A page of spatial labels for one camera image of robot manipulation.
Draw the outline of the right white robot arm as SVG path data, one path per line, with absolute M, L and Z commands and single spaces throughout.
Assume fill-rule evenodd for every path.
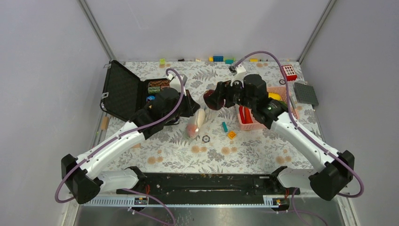
M 270 180 L 274 193 L 281 194 L 291 187 L 311 189 L 330 201 L 353 180 L 354 155 L 348 150 L 338 151 L 304 128 L 286 105 L 269 97 L 260 75 L 247 75 L 243 81 L 218 82 L 216 89 L 206 91 L 203 97 L 212 110 L 235 105 L 250 109 L 256 121 L 282 136 L 312 165 L 307 170 L 280 167 Z

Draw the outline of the white radish toy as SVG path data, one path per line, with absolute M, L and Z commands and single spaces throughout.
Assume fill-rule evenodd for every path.
M 200 128 L 204 121 L 205 121 L 205 110 L 200 108 L 196 113 L 195 113 L 195 119 L 194 119 L 194 124 L 198 125 L 198 128 Z

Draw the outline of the dark red eggplant toy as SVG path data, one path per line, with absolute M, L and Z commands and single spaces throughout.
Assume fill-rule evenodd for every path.
M 217 111 L 218 110 L 218 102 L 217 102 L 217 96 L 214 95 L 214 92 L 215 92 L 215 90 L 213 90 L 213 89 L 207 90 L 203 95 L 203 99 L 209 109 Z

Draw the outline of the clear zip top bag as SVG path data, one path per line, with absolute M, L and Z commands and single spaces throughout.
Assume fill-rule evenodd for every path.
M 201 127 L 209 124 L 218 116 L 218 111 L 209 108 L 205 101 L 213 92 L 213 89 L 209 89 L 196 100 L 200 108 L 188 120 L 185 128 L 187 137 L 195 138 L 199 134 Z

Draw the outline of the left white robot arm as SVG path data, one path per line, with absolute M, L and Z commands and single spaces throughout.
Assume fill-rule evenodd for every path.
M 163 130 L 178 117 L 191 117 L 200 109 L 189 91 L 179 92 L 164 88 L 142 109 L 136 111 L 122 128 L 108 139 L 77 157 L 67 154 L 61 159 L 62 182 L 55 194 L 66 185 L 72 194 L 70 200 L 85 204 L 99 193 L 130 189 L 139 194 L 145 190 L 146 181 L 132 169 L 105 171 L 104 168 L 132 146 L 139 144 Z

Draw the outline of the peach toy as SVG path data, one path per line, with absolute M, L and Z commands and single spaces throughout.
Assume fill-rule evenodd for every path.
M 186 133 L 187 133 L 187 136 L 190 138 L 195 138 L 198 134 L 198 131 L 199 131 L 199 128 L 198 128 L 198 125 L 196 125 L 196 124 L 188 124 L 186 126 Z

